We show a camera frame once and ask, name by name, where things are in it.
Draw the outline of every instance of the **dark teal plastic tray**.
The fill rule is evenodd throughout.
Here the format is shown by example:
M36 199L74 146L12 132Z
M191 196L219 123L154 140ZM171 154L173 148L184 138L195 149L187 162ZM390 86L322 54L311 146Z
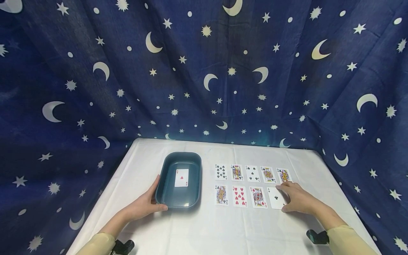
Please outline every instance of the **dark teal plastic tray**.
M188 187L174 187L177 169L188 169ZM173 152L164 160L156 202L169 208L193 207L201 196L201 158L193 152Z

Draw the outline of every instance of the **blue starry curtain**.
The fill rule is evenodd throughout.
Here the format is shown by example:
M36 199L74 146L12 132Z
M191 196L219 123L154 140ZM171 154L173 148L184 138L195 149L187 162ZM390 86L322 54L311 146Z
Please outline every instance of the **blue starry curtain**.
M316 150L408 252L406 1L0 9L1 254L66 253L138 137Z

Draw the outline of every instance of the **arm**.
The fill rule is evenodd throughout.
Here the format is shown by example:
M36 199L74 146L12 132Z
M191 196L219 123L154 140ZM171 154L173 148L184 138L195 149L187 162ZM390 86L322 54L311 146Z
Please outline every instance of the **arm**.
M376 255L376 252L331 207L306 192L299 184L284 182L276 188L286 192L290 197L290 203L282 208L283 212L297 211L317 218L327 231L329 247L334 255Z
M117 212L106 225L85 244L77 255L108 255L115 245L115 240L122 229L131 221L141 219L151 213L166 211L167 206L156 204L154 193L160 176L152 186L135 201Z

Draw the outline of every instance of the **playing card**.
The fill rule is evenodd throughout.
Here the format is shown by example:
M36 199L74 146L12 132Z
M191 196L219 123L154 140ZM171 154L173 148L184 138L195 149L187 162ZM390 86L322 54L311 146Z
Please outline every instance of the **playing card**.
M221 181L227 181L228 180L227 169L226 169L225 165L215 164L215 179L216 180L221 180Z
M276 168L276 171L278 171L278 176L281 183L292 181L292 177L290 176L288 169Z
M245 166L248 182L261 182L257 166Z
M251 190L251 201L254 208L268 208L264 196L264 188L262 187L249 187Z
M231 165L232 180L233 181L244 181L244 176L242 175L241 165Z
M188 187L188 169L177 169L174 187Z
M227 186L215 186L215 205L228 206Z
M272 167L261 167L262 177L265 183L276 183L276 178L273 176Z
M288 204L288 197L275 187L268 187L269 201L271 202L271 208L281 210L282 207Z
M233 205L236 207L248 207L246 189L244 186L232 186Z

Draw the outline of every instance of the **table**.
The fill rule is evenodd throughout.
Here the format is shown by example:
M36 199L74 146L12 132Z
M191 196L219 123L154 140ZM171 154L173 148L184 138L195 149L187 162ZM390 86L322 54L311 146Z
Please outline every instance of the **table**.
M169 210L128 224L118 239L134 241L135 248L130 254L331 254L327 245L314 245L306 237L308 229L323 231L310 215L285 214L272 208L252 208L251 205L248 208L216 206L213 201L215 184L243 185L249 196L249 186L255 183L233 182L231 178L216 181L215 164L289 169L295 182L336 210L380 254L338 183L314 151L142 138L133 142L67 254L75 254L118 210L144 193L160 174L165 157L176 151L200 155L201 201L193 210ZM274 186L264 182L255 185L264 190Z

